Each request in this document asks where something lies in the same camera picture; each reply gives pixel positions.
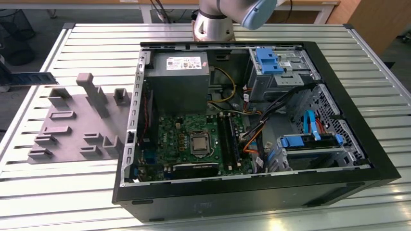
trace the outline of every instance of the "yellow wire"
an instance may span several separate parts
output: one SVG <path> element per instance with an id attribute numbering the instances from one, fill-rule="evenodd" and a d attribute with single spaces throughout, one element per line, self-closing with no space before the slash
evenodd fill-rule
<path id="1" fill-rule="evenodd" d="M 222 102 L 226 102 L 227 100 L 230 100 L 230 99 L 234 97 L 234 95 L 236 94 L 236 84 L 235 84 L 235 82 L 234 82 L 232 77 L 227 74 L 227 72 L 223 71 L 223 69 L 220 69 L 219 67 L 215 67 L 215 69 L 218 69 L 219 71 L 222 71 L 223 74 L 227 76 L 227 78 L 230 79 L 230 81 L 231 81 L 231 83 L 232 83 L 232 88 L 234 88 L 231 95 L 230 95 L 226 99 L 222 99 L 222 100 L 211 100 L 211 101 L 208 101 L 208 102 L 212 102 L 212 103 L 222 103 Z"/>

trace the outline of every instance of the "white desk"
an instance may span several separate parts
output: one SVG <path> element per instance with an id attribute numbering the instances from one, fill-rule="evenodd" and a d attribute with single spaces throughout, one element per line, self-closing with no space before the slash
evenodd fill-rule
<path id="1" fill-rule="evenodd" d="M 235 26 L 240 41 L 315 41 L 398 167 L 402 178 L 326 207 L 143 225 L 112 205 L 116 160 L 29 165 L 27 153 L 51 105 L 51 88 L 32 87 L 0 143 L 0 229 L 56 230 L 360 230 L 411 229 L 411 97 L 354 30 L 332 25 Z M 105 92 L 132 90 L 139 43 L 192 40 L 190 24 L 79 24 L 64 29 L 41 71 L 71 94 L 79 72 Z"/>

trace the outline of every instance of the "cpu socket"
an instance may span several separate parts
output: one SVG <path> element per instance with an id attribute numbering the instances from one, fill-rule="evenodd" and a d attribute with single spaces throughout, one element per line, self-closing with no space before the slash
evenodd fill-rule
<path id="1" fill-rule="evenodd" d="M 210 155 L 210 138 L 208 132 L 196 132 L 190 135 L 191 154 L 198 158 Z"/>

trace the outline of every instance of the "barcode sticker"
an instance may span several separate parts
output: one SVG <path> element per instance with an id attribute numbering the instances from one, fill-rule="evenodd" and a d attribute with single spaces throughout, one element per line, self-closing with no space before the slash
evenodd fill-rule
<path id="1" fill-rule="evenodd" d="M 290 62 L 280 62 L 280 66 L 291 66 Z"/>
<path id="2" fill-rule="evenodd" d="M 167 59 L 167 70 L 202 69 L 200 57 L 170 57 Z"/>
<path id="3" fill-rule="evenodd" d="M 256 157 L 256 164 L 263 167 L 264 166 L 264 161 L 262 160 L 262 158 L 258 156 Z"/>
<path id="4" fill-rule="evenodd" d="M 244 94 L 244 101 L 248 102 L 248 94 Z"/>

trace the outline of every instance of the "green circuit board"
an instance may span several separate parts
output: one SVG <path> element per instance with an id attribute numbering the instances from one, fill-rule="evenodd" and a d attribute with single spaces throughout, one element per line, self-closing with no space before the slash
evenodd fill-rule
<path id="1" fill-rule="evenodd" d="M 232 116 L 236 134 L 243 133 L 243 120 L 240 115 Z M 202 156 L 191 153 L 191 134 L 208 135 L 211 153 Z M 174 164 L 211 162 L 220 166 L 219 176 L 250 174 L 251 158 L 240 159 L 240 166 L 231 170 L 224 166 L 224 155 L 220 146 L 219 126 L 216 115 L 163 116 L 159 119 L 159 143 L 155 153 L 156 164 L 172 166 Z M 162 172 L 152 175 L 152 180 L 167 180 Z"/>

